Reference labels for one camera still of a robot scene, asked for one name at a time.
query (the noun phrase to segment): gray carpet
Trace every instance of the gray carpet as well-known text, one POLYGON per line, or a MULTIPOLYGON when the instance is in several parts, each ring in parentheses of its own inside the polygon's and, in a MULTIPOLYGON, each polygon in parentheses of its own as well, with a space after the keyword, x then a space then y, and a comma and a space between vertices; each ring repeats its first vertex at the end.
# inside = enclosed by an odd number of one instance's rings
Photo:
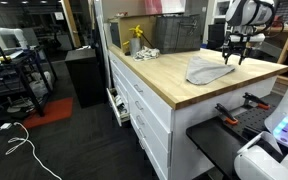
MULTIPOLYGON (((108 104, 81 109, 64 62, 55 62, 59 80, 50 101, 73 97, 71 118, 29 130, 41 161, 62 179, 158 179, 132 128, 120 128, 108 104)), ((0 133, 0 180, 56 179, 41 168, 25 144, 14 153, 7 141, 24 137, 11 128, 0 133)))

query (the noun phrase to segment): gray cloth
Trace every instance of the gray cloth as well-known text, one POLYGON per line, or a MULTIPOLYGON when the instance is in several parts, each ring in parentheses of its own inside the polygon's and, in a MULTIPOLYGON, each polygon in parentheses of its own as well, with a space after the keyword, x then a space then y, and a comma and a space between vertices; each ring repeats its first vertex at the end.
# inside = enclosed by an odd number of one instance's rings
POLYGON ((186 79, 196 85, 205 85, 234 69, 231 65, 217 64, 195 56, 188 64, 186 79))

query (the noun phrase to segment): butcher block countertop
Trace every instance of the butcher block countertop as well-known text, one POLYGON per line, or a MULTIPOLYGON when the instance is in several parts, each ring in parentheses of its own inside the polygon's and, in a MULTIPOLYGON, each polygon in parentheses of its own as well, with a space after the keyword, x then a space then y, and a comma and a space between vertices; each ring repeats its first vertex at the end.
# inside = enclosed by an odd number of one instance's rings
POLYGON ((157 59, 136 62, 132 57, 125 56, 121 49, 114 45, 110 46, 109 50, 175 110, 277 76, 287 72, 288 68, 285 65, 251 58, 247 58, 239 66, 239 57, 232 55, 228 64, 235 67, 234 72, 207 85, 194 85, 185 78, 190 59, 199 56, 211 62, 224 64, 220 52, 201 49, 194 52, 166 54, 157 59))

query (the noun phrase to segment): open drawer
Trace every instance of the open drawer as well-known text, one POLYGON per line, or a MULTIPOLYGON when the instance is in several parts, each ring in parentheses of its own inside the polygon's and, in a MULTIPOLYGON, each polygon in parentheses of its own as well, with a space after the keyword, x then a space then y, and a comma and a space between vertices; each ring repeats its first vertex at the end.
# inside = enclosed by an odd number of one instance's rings
POLYGON ((126 122, 126 121, 129 121, 130 120, 130 113, 129 112, 122 112, 121 110, 119 110, 119 108, 117 107, 116 105, 116 102, 115 102, 115 96, 113 94, 117 94, 117 91, 115 88, 113 89, 108 89, 106 88, 106 93, 107 93, 107 96, 108 96, 108 100, 110 102, 110 105, 113 109, 113 112, 116 116, 116 120, 118 122, 118 124, 120 126, 122 126, 122 123, 123 122, 126 122))

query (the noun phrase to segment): carpet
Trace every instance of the carpet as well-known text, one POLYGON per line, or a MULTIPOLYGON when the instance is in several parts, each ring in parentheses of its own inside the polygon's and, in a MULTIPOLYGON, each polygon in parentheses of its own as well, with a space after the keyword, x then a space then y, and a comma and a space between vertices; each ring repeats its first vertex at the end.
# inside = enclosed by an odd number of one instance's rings
POLYGON ((49 102, 44 108, 44 117, 34 113, 24 120, 23 125, 29 129, 69 118, 72 115, 72 106, 73 98, 49 102))

